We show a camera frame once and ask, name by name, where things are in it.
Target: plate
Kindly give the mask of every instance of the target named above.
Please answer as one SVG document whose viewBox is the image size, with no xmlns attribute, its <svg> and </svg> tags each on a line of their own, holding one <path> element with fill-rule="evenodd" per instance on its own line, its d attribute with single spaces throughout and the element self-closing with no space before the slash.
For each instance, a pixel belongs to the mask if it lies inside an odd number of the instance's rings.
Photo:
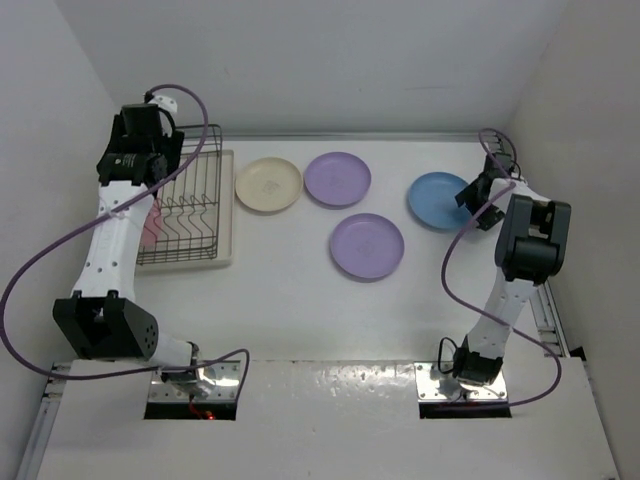
<svg viewBox="0 0 640 480">
<path fill-rule="evenodd" d="M 409 207 L 425 225 L 439 230 L 455 230 L 465 226 L 471 213 L 458 207 L 456 195 L 468 183 L 447 172 L 422 175 L 409 189 Z"/>
<path fill-rule="evenodd" d="M 309 194 L 325 205 L 347 207 L 364 198 L 371 186 L 371 171 L 359 157 L 331 152 L 314 159 L 304 172 Z"/>
<path fill-rule="evenodd" d="M 236 195 L 258 212 L 277 212 L 295 202 L 302 192 L 298 167 L 278 157 L 267 157 L 247 165 L 236 178 Z"/>
<path fill-rule="evenodd" d="M 390 220 L 373 213 L 359 213 L 338 224 L 331 234 L 329 248 L 344 271 L 376 280 L 398 267 L 404 255 L 404 239 Z"/>
</svg>

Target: cream plate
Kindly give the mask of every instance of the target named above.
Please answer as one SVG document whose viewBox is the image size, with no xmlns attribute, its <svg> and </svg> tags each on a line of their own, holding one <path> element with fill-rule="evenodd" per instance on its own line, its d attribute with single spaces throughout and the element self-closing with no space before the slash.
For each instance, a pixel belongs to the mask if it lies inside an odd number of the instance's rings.
<svg viewBox="0 0 640 480">
<path fill-rule="evenodd" d="M 302 192 L 302 173 L 284 158 L 267 157 L 247 165 L 236 177 L 236 195 L 258 212 L 277 212 Z"/>
</svg>

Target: purple plate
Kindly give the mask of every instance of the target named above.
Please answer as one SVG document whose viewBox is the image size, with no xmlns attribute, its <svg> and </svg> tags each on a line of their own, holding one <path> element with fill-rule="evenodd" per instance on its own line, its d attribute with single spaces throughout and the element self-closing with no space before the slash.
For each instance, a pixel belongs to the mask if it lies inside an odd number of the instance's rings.
<svg viewBox="0 0 640 480">
<path fill-rule="evenodd" d="M 392 273 L 404 255 L 404 239 L 393 222 L 373 213 L 345 218 L 333 230 L 329 248 L 347 273 L 374 280 Z"/>
<path fill-rule="evenodd" d="M 359 157 L 331 152 L 313 160 L 304 172 L 304 184 L 316 200 L 332 207 L 346 207 L 364 198 L 371 185 L 371 171 Z"/>
</svg>

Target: white wall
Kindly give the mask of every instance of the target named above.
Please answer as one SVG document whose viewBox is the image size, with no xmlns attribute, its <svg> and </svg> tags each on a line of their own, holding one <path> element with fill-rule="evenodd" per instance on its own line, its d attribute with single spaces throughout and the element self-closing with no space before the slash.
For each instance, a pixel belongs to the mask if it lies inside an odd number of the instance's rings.
<svg viewBox="0 0 640 480">
<path fill-rule="evenodd" d="M 9 0 L 0 14 L 0 286 L 36 251 L 94 216 L 95 164 L 115 106 L 51 0 Z M 9 302 L 8 333 L 43 367 L 70 358 L 51 318 L 87 239 L 28 273 Z M 14 478 L 44 378 L 0 347 L 0 479 Z"/>
<path fill-rule="evenodd" d="M 56 1 L 116 103 L 171 79 L 262 132 L 503 126 L 567 3 Z"/>
<path fill-rule="evenodd" d="M 623 478 L 640 475 L 640 2 L 573 0 L 510 124 L 541 193 L 573 206 L 553 282 Z"/>
</svg>

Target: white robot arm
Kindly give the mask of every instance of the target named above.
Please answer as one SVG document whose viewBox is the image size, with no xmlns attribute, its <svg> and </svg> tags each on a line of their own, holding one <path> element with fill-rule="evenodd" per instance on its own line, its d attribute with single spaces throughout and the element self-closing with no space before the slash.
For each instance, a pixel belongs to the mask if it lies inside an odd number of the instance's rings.
<svg viewBox="0 0 640 480">
<path fill-rule="evenodd" d="M 504 218 L 496 244 L 496 281 L 484 310 L 502 319 L 501 325 L 481 316 L 456 349 L 452 374 L 468 384 L 491 384 L 502 368 L 505 345 L 520 312 L 549 276 L 560 271 L 569 231 L 571 207 L 532 191 L 523 180 L 492 178 L 492 167 L 458 196 L 472 213 L 478 205 L 506 188 L 493 210 L 478 221 L 488 229 Z"/>
<path fill-rule="evenodd" d="M 163 132 L 158 104 L 126 105 L 113 122 L 111 139 L 98 163 L 98 215 L 147 191 L 179 166 L 184 133 Z M 145 366 L 196 364 L 198 347 L 160 331 L 155 317 L 135 303 L 133 280 L 138 245 L 153 196 L 142 198 L 96 227 L 91 247 L 69 298 L 57 299 L 53 317 L 80 358 L 130 360 Z M 197 395 L 203 369 L 166 374 Z"/>
</svg>

